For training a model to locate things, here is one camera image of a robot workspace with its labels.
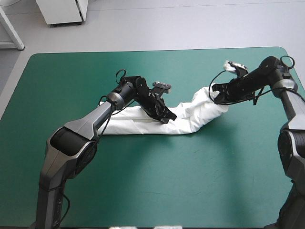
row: black cable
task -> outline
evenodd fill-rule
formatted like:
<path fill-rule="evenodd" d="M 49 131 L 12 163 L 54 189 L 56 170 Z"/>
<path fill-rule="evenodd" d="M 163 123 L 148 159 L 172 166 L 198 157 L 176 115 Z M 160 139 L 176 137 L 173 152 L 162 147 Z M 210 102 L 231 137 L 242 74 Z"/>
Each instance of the black cable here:
<path fill-rule="evenodd" d="M 127 107 L 129 107 L 131 104 L 133 104 L 135 102 L 135 100 L 132 100 L 127 106 L 125 106 L 122 110 L 118 111 L 117 113 L 113 113 L 112 115 L 116 115 L 118 114 L 119 112 L 125 110 Z"/>
<path fill-rule="evenodd" d="M 66 210 L 65 214 L 63 214 L 63 217 L 59 220 L 58 224 L 60 224 L 63 221 L 63 219 L 66 217 L 66 215 L 68 214 L 68 211 L 70 209 L 70 200 L 69 200 L 69 198 L 65 194 L 63 194 L 63 192 L 61 192 L 61 194 L 66 199 L 66 201 L 68 202 L 68 206 L 67 206 L 67 210 Z"/>
<path fill-rule="evenodd" d="M 285 55 L 285 56 L 281 56 L 281 58 L 280 58 L 280 61 L 282 62 L 282 64 L 284 64 L 284 65 L 286 65 L 284 62 L 283 62 L 283 57 L 288 57 L 289 59 L 291 59 L 292 60 L 292 65 L 291 66 L 287 66 L 287 68 L 290 70 L 290 69 L 293 69 L 294 68 L 294 66 L 295 66 L 295 60 L 294 60 L 294 58 L 292 58 L 291 56 L 287 56 L 287 55 Z"/>
<path fill-rule="evenodd" d="M 261 94 L 263 93 L 264 88 L 265 88 L 265 87 L 262 87 L 257 95 L 261 95 Z M 259 99 L 259 97 L 253 99 L 253 105 L 254 105 L 254 106 L 257 104 L 258 99 Z"/>
<path fill-rule="evenodd" d="M 121 81 L 122 78 L 125 77 L 125 75 L 126 75 L 126 73 L 127 73 L 126 69 L 120 69 L 120 70 L 118 70 L 118 72 L 117 72 L 116 75 L 115 75 L 115 81 L 117 82 L 117 84 L 120 84 L 120 81 L 118 82 L 118 80 L 117 80 L 118 74 L 119 74 L 120 72 L 124 72 L 123 75 L 120 77 L 120 81 Z"/>

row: gray floor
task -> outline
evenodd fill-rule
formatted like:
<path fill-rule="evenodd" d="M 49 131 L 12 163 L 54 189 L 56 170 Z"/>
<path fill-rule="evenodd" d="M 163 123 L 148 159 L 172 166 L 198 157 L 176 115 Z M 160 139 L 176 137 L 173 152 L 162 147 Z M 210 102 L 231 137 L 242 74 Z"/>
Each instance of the gray floor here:
<path fill-rule="evenodd" d="M 215 2 L 89 0 L 83 25 L 57 28 L 46 25 L 35 0 L 5 7 L 26 49 L 0 50 L 0 117 L 28 59 L 41 52 L 281 46 L 295 58 L 305 83 L 305 1 Z M 1 32 L 0 41 L 7 39 Z"/>

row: black wire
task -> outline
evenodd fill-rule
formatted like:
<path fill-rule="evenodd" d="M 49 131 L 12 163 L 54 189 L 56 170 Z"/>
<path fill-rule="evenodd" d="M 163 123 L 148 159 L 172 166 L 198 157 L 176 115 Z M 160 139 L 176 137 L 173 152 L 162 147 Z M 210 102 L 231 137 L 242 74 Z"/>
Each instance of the black wire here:
<path fill-rule="evenodd" d="M 281 58 L 280 58 L 280 61 L 282 62 L 282 64 L 284 64 L 284 65 L 286 65 L 284 62 L 283 62 L 283 57 L 288 57 L 288 58 L 290 58 L 291 60 L 292 60 L 292 65 L 291 66 L 287 66 L 287 68 L 290 70 L 290 69 L 293 69 L 294 68 L 294 66 L 295 66 L 295 60 L 294 60 L 294 58 L 292 58 L 291 56 L 281 56 Z"/>
<path fill-rule="evenodd" d="M 66 210 L 65 214 L 63 214 L 63 217 L 59 220 L 58 224 L 60 224 L 63 221 L 63 219 L 66 217 L 66 215 L 68 214 L 68 211 L 70 209 L 70 200 L 69 200 L 69 198 L 65 194 L 63 194 L 63 192 L 61 192 L 61 194 L 67 200 L 68 206 L 67 206 L 67 210 Z"/>
<path fill-rule="evenodd" d="M 127 73 L 126 69 L 120 69 L 120 70 L 118 70 L 118 72 L 117 72 L 116 75 L 115 75 L 115 81 L 117 82 L 117 84 L 120 84 L 120 82 L 118 82 L 118 80 L 117 80 L 118 74 L 119 74 L 120 72 L 124 72 L 123 75 L 120 77 L 120 81 L 121 81 L 122 78 L 125 77 L 125 75 L 126 75 L 126 73 Z"/>
<path fill-rule="evenodd" d="M 258 93 L 258 95 L 261 95 L 263 93 L 263 90 L 264 90 L 265 87 L 262 87 Z M 256 105 L 257 104 L 257 101 L 258 101 L 259 97 L 258 98 L 255 98 L 253 99 L 253 105 Z"/>
<path fill-rule="evenodd" d="M 129 107 L 131 104 L 133 104 L 135 102 L 135 100 L 131 101 L 127 106 L 125 106 L 122 110 L 118 111 L 117 113 L 113 113 L 112 115 L 116 115 L 118 114 L 119 112 L 125 110 L 127 107 Z"/>
<path fill-rule="evenodd" d="M 103 95 L 103 96 L 100 98 L 99 102 L 97 103 L 97 106 L 100 106 L 100 103 L 102 102 L 102 99 L 103 99 L 103 98 L 108 99 L 107 96 Z"/>

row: white towel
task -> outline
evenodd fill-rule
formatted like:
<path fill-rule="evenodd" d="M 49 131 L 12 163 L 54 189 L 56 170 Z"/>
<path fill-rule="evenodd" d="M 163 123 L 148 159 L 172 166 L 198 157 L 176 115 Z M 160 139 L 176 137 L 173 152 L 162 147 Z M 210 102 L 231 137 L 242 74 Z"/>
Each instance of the white towel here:
<path fill-rule="evenodd" d="M 177 107 L 169 108 L 177 118 L 167 124 L 150 118 L 140 106 L 127 107 L 111 117 L 104 134 L 183 135 L 196 132 L 203 125 L 228 111 L 227 105 L 214 104 L 209 98 L 208 91 L 209 87 L 203 87 L 194 94 L 190 103 L 179 103 Z M 211 97 L 215 98 L 218 93 L 211 90 Z M 98 134 L 101 133 L 104 125 L 99 129 Z"/>

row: wrinkled cloth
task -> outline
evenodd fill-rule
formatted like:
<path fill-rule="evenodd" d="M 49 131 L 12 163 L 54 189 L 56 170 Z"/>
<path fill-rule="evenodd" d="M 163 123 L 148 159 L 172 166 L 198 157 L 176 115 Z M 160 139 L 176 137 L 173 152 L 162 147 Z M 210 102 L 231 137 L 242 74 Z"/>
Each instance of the wrinkled cloth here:
<path fill-rule="evenodd" d="M 203 125 L 228 111 L 227 105 L 217 105 L 209 98 L 209 87 L 197 91 L 190 103 L 179 103 L 177 107 L 169 108 L 177 115 L 175 121 L 163 124 L 150 118 L 140 106 L 127 107 L 111 117 L 104 132 L 105 135 L 162 134 L 183 135 L 198 131 Z M 215 98 L 219 92 L 211 90 Z M 100 134 L 105 123 L 98 131 Z"/>

